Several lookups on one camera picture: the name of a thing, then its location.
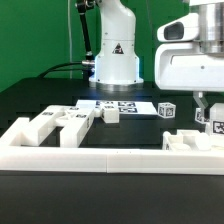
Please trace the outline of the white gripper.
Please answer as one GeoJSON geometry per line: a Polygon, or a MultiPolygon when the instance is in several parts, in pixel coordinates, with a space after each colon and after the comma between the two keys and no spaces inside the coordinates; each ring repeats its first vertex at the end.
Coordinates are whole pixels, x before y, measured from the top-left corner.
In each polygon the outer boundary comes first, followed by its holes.
{"type": "Polygon", "coordinates": [[[199,36],[199,15],[189,13],[157,30],[161,42],[155,54],[155,82],[163,90],[194,91],[201,109],[208,102],[201,91],[224,91],[224,55],[203,53],[199,36]]]}

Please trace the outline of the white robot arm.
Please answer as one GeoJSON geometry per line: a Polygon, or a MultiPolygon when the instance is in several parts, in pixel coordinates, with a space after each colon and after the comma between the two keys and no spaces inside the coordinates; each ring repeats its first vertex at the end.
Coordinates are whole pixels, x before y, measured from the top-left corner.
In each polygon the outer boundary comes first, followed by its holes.
{"type": "MultiPolygon", "coordinates": [[[[188,15],[161,26],[154,77],[162,90],[224,92],[224,0],[184,0],[188,15]]],[[[101,50],[92,87],[126,90],[139,86],[135,54],[136,18],[120,0],[96,0],[101,14],[101,50]]]]}

